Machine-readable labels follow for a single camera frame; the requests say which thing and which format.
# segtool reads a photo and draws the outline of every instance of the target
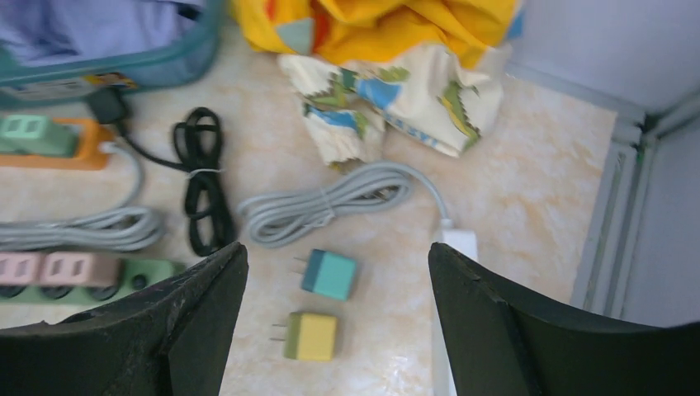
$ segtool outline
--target white power strip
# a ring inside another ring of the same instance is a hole
[[[435,241],[450,245],[475,262],[479,261],[476,235],[472,231],[442,228],[435,235]],[[433,300],[433,396],[457,396],[435,300]]]

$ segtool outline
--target sticker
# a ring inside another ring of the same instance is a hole
[[[134,80],[119,72],[93,74],[92,76],[85,76],[85,79],[96,87],[105,85],[124,89],[135,89],[139,87]]]
[[[0,87],[0,91],[21,101],[46,101],[68,97],[82,97],[95,90],[95,87],[83,78],[65,78],[61,80],[34,82],[31,84]]]

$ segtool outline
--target black power cord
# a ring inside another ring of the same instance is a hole
[[[192,251],[206,257],[234,242],[238,237],[233,216],[226,202],[226,195],[219,178],[219,161],[224,146],[224,134],[219,116],[206,107],[197,107],[183,122],[173,126],[172,138],[175,154],[179,163],[155,157],[141,148],[131,137],[125,121],[130,117],[129,107],[124,102],[121,92],[115,87],[104,87],[86,97],[87,105],[100,124],[112,124],[119,135],[138,154],[146,159],[171,169],[185,172],[190,181],[187,184],[183,210],[189,218],[189,238]],[[211,124],[202,123],[210,120]],[[213,134],[214,143],[206,149],[204,134]],[[199,210],[203,196],[209,205]],[[203,219],[211,222],[211,238],[208,243],[202,241],[199,222]]]

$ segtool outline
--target gray power cord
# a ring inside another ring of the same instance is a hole
[[[133,166],[136,182],[126,199],[115,209],[76,219],[0,223],[0,251],[70,246],[132,252],[156,243],[165,234],[163,218],[158,212],[143,206],[127,206],[144,184],[144,169],[139,160],[114,142],[103,143],[100,150],[120,154]]]
[[[452,221],[438,189],[421,172],[391,161],[359,167],[327,188],[254,196],[241,202],[236,213],[245,218],[254,243],[279,248],[325,226],[335,217],[378,212],[401,204],[413,191],[411,176],[422,182],[435,198],[441,225],[450,226]],[[388,195],[379,197],[383,191],[388,191]]]

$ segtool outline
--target teal plug adapter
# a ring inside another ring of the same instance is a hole
[[[301,280],[301,289],[346,301],[355,278],[356,262],[325,250],[314,249]]]

